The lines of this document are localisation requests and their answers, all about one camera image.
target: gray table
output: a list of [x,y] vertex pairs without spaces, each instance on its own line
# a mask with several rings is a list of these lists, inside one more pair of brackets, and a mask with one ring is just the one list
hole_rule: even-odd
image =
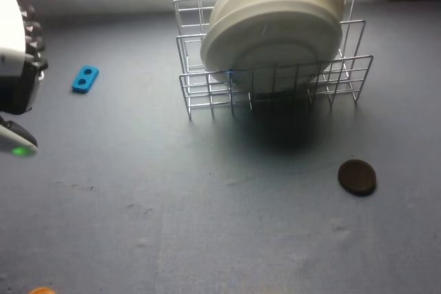
[[[342,96],[292,132],[188,121],[171,14],[46,23],[50,69],[15,119],[39,155],[0,156],[0,290],[439,293],[441,3],[356,16],[375,56],[358,108]],[[73,94],[86,64],[100,77]],[[340,188],[348,158],[375,194]]]

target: blue object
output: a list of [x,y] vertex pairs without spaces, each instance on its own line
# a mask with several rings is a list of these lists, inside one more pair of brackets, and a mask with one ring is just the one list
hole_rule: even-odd
[[72,91],[76,93],[88,93],[98,74],[98,68],[85,65],[77,74],[72,84]]

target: dish rack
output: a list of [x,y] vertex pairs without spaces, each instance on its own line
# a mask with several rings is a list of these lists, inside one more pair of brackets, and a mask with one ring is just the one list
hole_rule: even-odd
[[[209,30],[209,16],[216,2],[217,0],[174,0],[173,2],[179,33],[176,44],[182,67],[179,82],[190,120],[192,109],[198,107],[209,107],[214,117],[215,107],[230,106],[234,115],[234,108],[237,105],[246,105],[254,111],[259,104],[268,102],[273,104],[280,98],[289,99],[293,102],[292,104],[296,100],[305,98],[312,105],[317,96],[327,96],[332,106],[336,96],[349,94],[352,95],[355,103],[358,102],[373,56],[358,55],[366,21],[352,19],[355,0],[345,0],[345,15],[343,21],[340,22],[342,42],[336,58],[327,63],[306,64],[306,66],[318,68],[318,70],[315,69],[317,73],[326,67],[323,73],[312,74],[309,83],[300,91],[296,86],[299,64],[274,66],[270,68],[273,74],[273,91],[278,82],[278,72],[282,70],[285,72],[284,79],[286,79],[286,71],[291,72],[293,89],[290,93],[268,95],[254,95],[253,89],[250,92],[237,90],[232,83],[232,72],[223,72],[227,74],[227,81],[217,81],[214,75],[219,72],[205,71],[199,52]],[[260,69],[262,68],[249,68],[240,72],[235,71],[234,74],[251,75],[253,81],[255,73]]]

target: dark round object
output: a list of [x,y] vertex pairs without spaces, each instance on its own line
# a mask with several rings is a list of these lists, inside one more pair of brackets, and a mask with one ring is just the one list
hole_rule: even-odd
[[377,176],[373,167],[361,160],[349,160],[338,170],[338,181],[355,196],[368,196],[375,191]]

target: orange object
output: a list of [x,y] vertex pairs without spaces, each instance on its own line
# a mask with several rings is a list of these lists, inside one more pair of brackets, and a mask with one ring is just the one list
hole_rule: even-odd
[[46,287],[39,287],[32,289],[29,294],[56,294],[52,289]]

